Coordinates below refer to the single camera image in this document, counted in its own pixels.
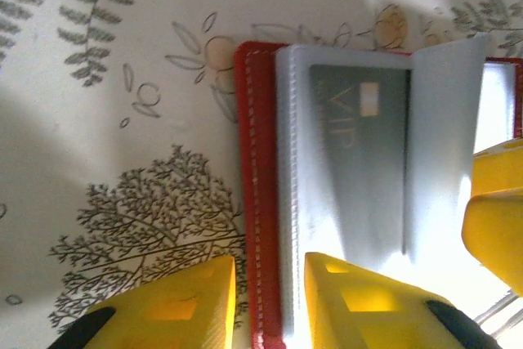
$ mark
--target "gray card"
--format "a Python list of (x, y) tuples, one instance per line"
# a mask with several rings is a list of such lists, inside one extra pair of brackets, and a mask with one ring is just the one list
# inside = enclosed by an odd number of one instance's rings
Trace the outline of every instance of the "gray card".
[(407, 69), (310, 67), (319, 160), (333, 188), (343, 253), (375, 271), (403, 245), (409, 76)]

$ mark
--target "card chip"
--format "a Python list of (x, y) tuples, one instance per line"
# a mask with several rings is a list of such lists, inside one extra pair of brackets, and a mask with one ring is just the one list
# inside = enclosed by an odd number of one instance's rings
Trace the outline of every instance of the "card chip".
[(363, 82), (360, 84), (360, 115), (378, 116), (379, 114), (379, 84)]

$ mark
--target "card holder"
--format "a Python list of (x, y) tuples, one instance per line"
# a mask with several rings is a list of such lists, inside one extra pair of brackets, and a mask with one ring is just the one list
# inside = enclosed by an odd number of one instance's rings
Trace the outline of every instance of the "card holder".
[[(287, 341), (302, 339), (308, 331), (303, 282), (307, 252), (327, 253), (384, 272), (395, 254), (407, 253), (417, 265), (432, 266), (444, 251), (446, 258), (463, 248), (458, 232), (452, 230), (460, 215), (456, 195), (462, 178), (470, 176), (472, 169), (488, 39), (488, 35), (478, 34), (424, 48), (411, 56), (311, 45), (278, 51), (280, 279)], [(312, 72), (319, 65), (332, 68), (324, 70), (324, 79), (340, 68), (346, 70), (345, 77), (320, 87)], [(386, 127), (383, 131), (376, 127), (378, 120), (364, 122), (351, 109), (359, 97), (354, 95), (355, 81), (347, 80), (362, 69), (387, 73), (409, 70), (412, 74), (404, 82), (403, 96), (385, 97), (387, 106), (407, 100), (408, 110), (389, 110), (381, 122)], [(396, 77), (387, 74), (384, 80), (388, 78)], [(340, 95), (347, 91), (353, 91), (352, 98), (342, 101)], [(321, 100), (321, 92), (329, 97)], [(326, 112), (335, 111), (333, 101), (344, 107), (340, 120), (346, 122), (343, 132), (351, 137), (345, 160), (336, 158), (342, 145), (329, 140), (326, 122), (317, 114), (318, 102)], [(352, 143), (357, 128), (366, 132), (360, 145)], [(387, 202), (376, 207), (381, 199)], [(399, 239), (398, 228), (403, 228)], [(435, 233), (452, 237), (445, 240), (445, 249), (438, 247), (440, 236)]]
[(247, 42), (235, 53), (253, 349), (285, 348), (279, 306), (275, 144), (275, 53), (283, 46), (284, 44)]

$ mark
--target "flower drawing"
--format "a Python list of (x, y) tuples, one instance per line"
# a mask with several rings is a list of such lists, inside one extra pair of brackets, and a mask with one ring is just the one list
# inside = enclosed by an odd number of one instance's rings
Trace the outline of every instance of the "flower drawing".
[[(435, 8), (438, 15), (443, 15), (439, 7)], [(422, 36), (422, 47), (433, 47), (442, 43), (453, 41), (454, 37), (448, 29), (442, 29), (433, 19), (427, 19), (424, 15), (418, 18), (419, 33)]]
[(409, 32), (404, 12), (396, 5), (385, 7), (376, 17), (373, 28), (358, 36), (371, 37), (374, 49), (401, 49)]
[(173, 21), (172, 28), (186, 49), (181, 55), (166, 55), (165, 59), (179, 69), (194, 73), (194, 84), (206, 81), (222, 113), (233, 123), (237, 122), (233, 55), (235, 42), (224, 35), (211, 34), (217, 12), (202, 23), (199, 39), (182, 23)]

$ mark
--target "black rubber tip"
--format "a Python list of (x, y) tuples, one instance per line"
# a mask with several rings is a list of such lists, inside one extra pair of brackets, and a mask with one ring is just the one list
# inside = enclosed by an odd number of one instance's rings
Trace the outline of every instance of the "black rubber tip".
[(425, 304), (465, 349), (502, 349), (495, 339), (457, 308), (436, 300), (427, 300)]
[(116, 308), (107, 306), (77, 319), (48, 349), (83, 349), (111, 319)]

